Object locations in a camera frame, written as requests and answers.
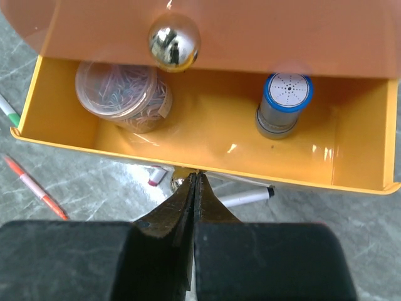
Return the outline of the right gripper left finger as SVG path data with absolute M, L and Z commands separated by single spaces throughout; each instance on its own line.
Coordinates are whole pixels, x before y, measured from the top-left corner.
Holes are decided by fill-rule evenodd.
M 184 300 L 196 174 L 133 222 L 19 220 L 1 227 L 2 300 Z

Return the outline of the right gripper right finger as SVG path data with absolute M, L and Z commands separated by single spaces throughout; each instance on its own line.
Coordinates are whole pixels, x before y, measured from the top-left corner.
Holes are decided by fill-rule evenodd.
M 194 196 L 199 300 L 356 300 L 339 239 L 322 223 L 245 223 L 205 174 Z

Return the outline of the blue capped small bottle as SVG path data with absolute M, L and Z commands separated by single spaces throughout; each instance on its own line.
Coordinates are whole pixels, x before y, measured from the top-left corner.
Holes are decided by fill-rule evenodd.
M 272 73 L 263 87 L 255 120 L 258 132 L 273 140 L 292 134 L 299 115 L 314 95 L 311 78 L 298 73 Z

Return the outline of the round cream drawer organizer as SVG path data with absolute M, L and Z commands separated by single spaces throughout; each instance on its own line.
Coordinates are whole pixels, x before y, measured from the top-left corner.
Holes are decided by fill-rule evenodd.
M 399 1 L 2 1 L 38 60 L 19 139 L 99 155 L 359 193 L 391 194 L 400 78 Z M 85 110 L 112 64 L 159 66 L 173 102 L 131 134 Z M 315 87 L 294 134 L 263 137 L 271 73 Z

